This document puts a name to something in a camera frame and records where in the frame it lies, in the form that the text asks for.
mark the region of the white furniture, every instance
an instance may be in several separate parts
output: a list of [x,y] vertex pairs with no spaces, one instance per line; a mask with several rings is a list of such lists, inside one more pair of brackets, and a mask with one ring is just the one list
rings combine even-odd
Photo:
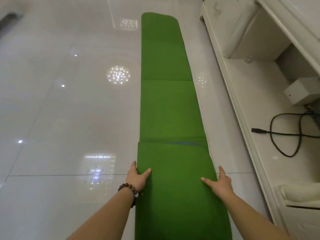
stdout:
[[[288,158],[272,145],[269,135],[251,128],[269,129],[273,116],[303,113],[292,106],[283,91],[288,82],[275,59],[293,43],[320,74],[319,0],[204,0],[204,19],[247,148],[273,222],[297,239],[318,239],[320,210],[285,205],[279,186],[303,181],[320,182],[320,142],[303,138],[299,153]],[[273,130],[297,133],[298,118],[283,116]],[[311,118],[303,132],[319,135]],[[274,136],[287,154],[297,138]]]
[[16,0],[0,0],[0,20],[8,14],[22,16],[22,10]]

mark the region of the black cable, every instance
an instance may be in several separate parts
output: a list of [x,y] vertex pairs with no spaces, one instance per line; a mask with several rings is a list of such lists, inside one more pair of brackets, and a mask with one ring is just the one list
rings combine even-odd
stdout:
[[[273,124],[273,121],[276,117],[278,116],[281,116],[281,115],[297,115],[297,116],[300,116],[299,117],[299,123],[298,123],[298,129],[299,129],[299,133],[298,134],[289,134],[289,133],[278,133],[278,132],[273,132],[272,131],[272,124]],[[310,135],[305,135],[305,134],[302,134],[302,128],[301,128],[301,120],[304,116],[307,116],[307,115],[310,115],[310,116],[320,116],[320,114],[317,114],[315,113],[314,111],[307,111],[305,113],[281,113],[281,114],[278,114],[276,116],[274,116],[270,122],[270,131],[267,131],[267,130],[264,130],[264,129],[257,129],[257,128],[252,128],[251,129],[251,132],[253,133],[258,133],[258,134],[267,134],[269,133],[270,134],[270,139],[271,139],[271,142],[272,144],[275,146],[275,148],[284,156],[286,157],[294,157],[300,147],[301,147],[301,142],[302,142],[302,137],[310,137],[310,138],[320,138],[320,136],[310,136]],[[273,140],[273,137],[272,135],[275,134],[275,135],[283,135],[283,136],[298,136],[299,137],[299,141],[298,141],[298,145],[297,145],[297,148],[295,150],[295,152],[292,154],[292,155],[287,155],[286,153],[284,153],[283,151],[280,150],[280,148],[276,145],[275,141]]]

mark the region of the small white device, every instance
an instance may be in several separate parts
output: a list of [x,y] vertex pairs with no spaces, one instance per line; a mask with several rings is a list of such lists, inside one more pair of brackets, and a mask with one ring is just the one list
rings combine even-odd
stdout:
[[299,78],[284,93],[293,105],[309,104],[320,98],[320,78]]

